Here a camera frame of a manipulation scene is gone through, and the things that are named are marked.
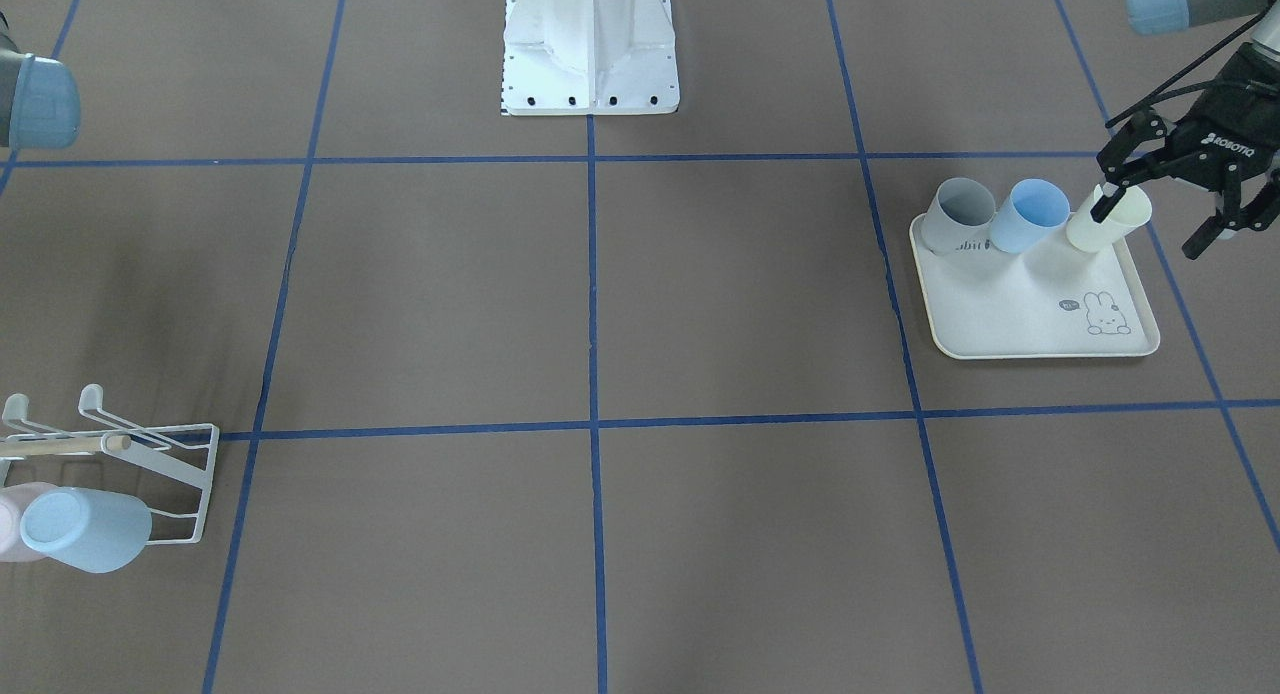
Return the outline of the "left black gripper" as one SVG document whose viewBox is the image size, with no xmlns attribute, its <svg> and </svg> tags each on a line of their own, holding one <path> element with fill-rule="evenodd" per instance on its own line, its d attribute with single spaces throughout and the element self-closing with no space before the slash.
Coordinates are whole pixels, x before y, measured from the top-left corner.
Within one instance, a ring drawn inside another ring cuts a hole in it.
<svg viewBox="0 0 1280 694">
<path fill-rule="evenodd" d="M 1189 260 L 1225 232 L 1271 227 L 1279 216 L 1279 170 L 1268 170 L 1277 152 L 1277 59 L 1267 47 L 1243 44 L 1212 83 L 1172 134 L 1158 111 L 1138 109 L 1097 152 L 1103 183 L 1091 207 L 1093 223 L 1105 223 L 1134 184 L 1170 174 L 1219 195 L 1215 214 L 1181 246 Z M 1243 205 L 1242 183 L 1263 173 L 1261 191 Z"/>
</svg>

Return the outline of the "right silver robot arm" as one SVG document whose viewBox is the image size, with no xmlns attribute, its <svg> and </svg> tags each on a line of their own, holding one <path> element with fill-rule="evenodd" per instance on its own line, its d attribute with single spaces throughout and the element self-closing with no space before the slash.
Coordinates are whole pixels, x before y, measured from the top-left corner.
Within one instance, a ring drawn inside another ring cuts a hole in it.
<svg viewBox="0 0 1280 694">
<path fill-rule="evenodd" d="M 26 52 L 1 18 L 1 146 L 64 150 L 81 132 L 81 93 L 72 70 Z"/>
</svg>

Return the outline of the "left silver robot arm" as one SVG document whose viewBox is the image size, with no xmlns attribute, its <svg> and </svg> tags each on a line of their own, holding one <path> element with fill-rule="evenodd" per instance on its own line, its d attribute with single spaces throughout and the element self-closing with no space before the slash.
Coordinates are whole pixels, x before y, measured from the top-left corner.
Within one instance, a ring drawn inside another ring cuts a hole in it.
<svg viewBox="0 0 1280 694">
<path fill-rule="evenodd" d="M 1263 232 L 1277 216 L 1277 0 L 1126 0 L 1132 29 L 1164 35 L 1216 20 L 1245 23 L 1108 125 L 1098 152 L 1103 223 L 1138 184 L 1171 178 L 1216 195 L 1213 215 L 1181 252 L 1199 257 L 1226 232 Z"/>
</svg>

